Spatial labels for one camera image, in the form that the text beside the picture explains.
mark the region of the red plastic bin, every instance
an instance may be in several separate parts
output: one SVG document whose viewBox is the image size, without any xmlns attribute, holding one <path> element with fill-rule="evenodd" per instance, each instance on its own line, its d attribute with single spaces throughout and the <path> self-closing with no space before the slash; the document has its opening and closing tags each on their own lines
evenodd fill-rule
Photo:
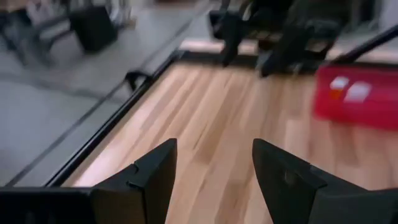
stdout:
<svg viewBox="0 0 398 224">
<path fill-rule="evenodd" d="M 333 121 L 398 129 L 398 69 L 320 67 L 313 111 Z"/>
</svg>

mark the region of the red container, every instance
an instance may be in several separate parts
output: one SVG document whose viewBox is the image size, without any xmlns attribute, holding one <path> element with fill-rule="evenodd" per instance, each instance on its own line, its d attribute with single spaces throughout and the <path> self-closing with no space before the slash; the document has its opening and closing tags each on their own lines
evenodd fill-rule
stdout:
<svg viewBox="0 0 398 224">
<path fill-rule="evenodd" d="M 333 121 L 398 129 L 398 69 L 321 67 L 313 110 Z"/>
</svg>

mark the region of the gray floor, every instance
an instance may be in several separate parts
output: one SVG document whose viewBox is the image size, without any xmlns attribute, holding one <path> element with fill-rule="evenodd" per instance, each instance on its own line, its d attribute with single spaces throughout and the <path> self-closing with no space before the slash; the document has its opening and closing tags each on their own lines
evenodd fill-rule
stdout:
<svg viewBox="0 0 398 224">
<path fill-rule="evenodd" d="M 23 67 L 11 54 L 0 53 L 0 185 L 48 181 L 129 97 L 125 86 L 98 103 L 128 70 L 153 72 L 184 38 L 209 38 L 208 9 L 208 2 L 143 9 L 137 27 L 122 31 L 116 43 L 97 55 L 84 55 L 71 35 L 53 47 L 52 68 L 34 62 Z M 383 17 L 383 29 L 393 24 L 392 17 Z M 337 52 L 372 35 L 342 37 Z M 397 52 L 395 46 L 385 49 Z"/>
</svg>

